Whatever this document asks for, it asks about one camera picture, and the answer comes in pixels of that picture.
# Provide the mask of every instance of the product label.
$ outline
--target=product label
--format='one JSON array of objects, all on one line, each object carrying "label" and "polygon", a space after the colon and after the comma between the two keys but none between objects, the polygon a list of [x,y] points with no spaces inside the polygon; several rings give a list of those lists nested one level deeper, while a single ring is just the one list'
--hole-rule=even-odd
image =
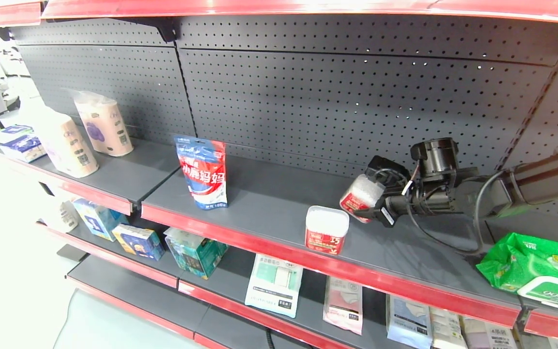
[{"label": "product label", "polygon": [[343,240],[344,238],[306,230],[305,245],[314,251],[324,252],[325,254],[339,254],[343,247]]},{"label": "product label", "polygon": [[[355,210],[365,210],[370,208],[370,206],[367,206],[365,203],[363,203],[363,201],[359,200],[358,197],[356,197],[351,192],[348,193],[346,197],[344,197],[341,203],[339,203],[339,206],[341,206],[341,208],[343,208],[346,212],[352,214],[352,216],[354,216]],[[355,218],[363,223],[368,223],[369,221],[371,221],[370,219],[362,217],[355,216]]]}]

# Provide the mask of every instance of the toothbrush box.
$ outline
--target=toothbrush box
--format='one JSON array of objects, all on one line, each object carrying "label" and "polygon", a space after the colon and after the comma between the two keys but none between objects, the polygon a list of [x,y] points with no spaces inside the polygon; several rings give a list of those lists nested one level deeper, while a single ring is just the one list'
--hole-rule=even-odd
[{"label": "toothbrush box", "polygon": [[87,199],[76,199],[73,205],[89,231],[109,241],[115,241],[113,229],[120,223],[128,223],[124,214],[111,210]]},{"label": "toothbrush box", "polygon": [[165,250],[161,245],[158,234],[152,229],[133,227],[120,223],[113,230],[113,235],[122,245],[124,251],[158,261]]}]

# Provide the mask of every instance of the white package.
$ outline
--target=white package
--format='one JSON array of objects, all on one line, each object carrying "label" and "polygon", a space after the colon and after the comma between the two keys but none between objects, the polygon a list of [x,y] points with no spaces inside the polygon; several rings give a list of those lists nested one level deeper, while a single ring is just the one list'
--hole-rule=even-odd
[{"label": "white package", "polygon": [[361,335],[363,329],[363,287],[328,276],[323,320]]},{"label": "white package", "polygon": [[387,338],[413,348],[430,349],[433,340],[430,308],[388,294]]},{"label": "white package", "polygon": [[300,265],[256,254],[244,303],[295,318],[302,277]]},{"label": "white package", "polygon": [[430,319],[432,320],[432,336],[434,337],[433,348],[467,349],[457,314],[430,307]]}]

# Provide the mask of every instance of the store shelf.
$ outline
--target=store shelf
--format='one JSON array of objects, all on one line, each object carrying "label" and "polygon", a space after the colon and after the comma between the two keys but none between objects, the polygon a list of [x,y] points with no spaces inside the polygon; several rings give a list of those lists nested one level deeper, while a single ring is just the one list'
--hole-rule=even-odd
[{"label": "store shelf", "polygon": [[536,0],[50,0],[42,18],[157,17],[218,14],[439,14],[558,22],[558,1]]},{"label": "store shelf", "polygon": [[[135,223],[137,226],[151,228],[139,222]],[[166,252],[158,261],[153,261],[134,254],[127,254],[117,241],[111,242],[93,235],[83,222],[80,222],[79,225],[69,233],[58,232],[46,226],[44,226],[44,228],[51,234],[56,234],[65,240],[66,243],[82,251],[100,257],[119,267],[136,272],[151,280],[173,287],[173,289],[177,286],[177,276],[182,273],[182,270],[178,267],[173,256],[169,254],[169,252]]]},{"label": "store shelf", "polygon": [[[276,349],[310,349],[308,345],[272,332]],[[195,331],[195,342],[210,349],[260,349],[268,347],[265,328],[217,307],[210,307]]]},{"label": "store shelf", "polygon": [[[177,172],[142,202],[142,217],[379,291],[513,327],[520,312],[518,298],[490,287],[472,263],[424,237],[407,217],[400,218],[394,228],[351,219],[339,256],[306,248],[308,207],[337,207],[350,179],[237,157],[228,157],[227,164],[229,208],[197,208],[182,173]],[[454,219],[436,220],[436,230],[469,234],[452,224]]]},{"label": "store shelf", "polygon": [[67,276],[102,300],[193,339],[208,305],[96,256],[88,256]]},{"label": "store shelf", "polygon": [[131,139],[135,150],[123,157],[109,157],[94,152],[99,170],[74,178],[59,172],[48,157],[31,163],[10,159],[14,169],[47,186],[62,188],[126,215],[131,203],[139,204],[150,192],[179,168],[173,146]]},{"label": "store shelf", "polygon": [[303,272],[295,318],[244,305],[254,260],[255,254],[230,247],[208,280],[190,272],[182,273],[178,291],[292,338],[299,338],[317,348],[408,349],[400,343],[387,340],[386,295],[372,289],[363,289],[364,321],[361,336],[324,322],[322,315],[327,276],[311,270]]}]

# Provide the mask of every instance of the green wet wipes pack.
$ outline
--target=green wet wipes pack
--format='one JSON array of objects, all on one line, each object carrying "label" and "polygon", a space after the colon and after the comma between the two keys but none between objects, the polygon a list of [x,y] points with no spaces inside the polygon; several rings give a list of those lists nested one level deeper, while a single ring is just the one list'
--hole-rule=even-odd
[{"label": "green wet wipes pack", "polygon": [[558,307],[558,242],[509,233],[477,265],[493,287]]}]

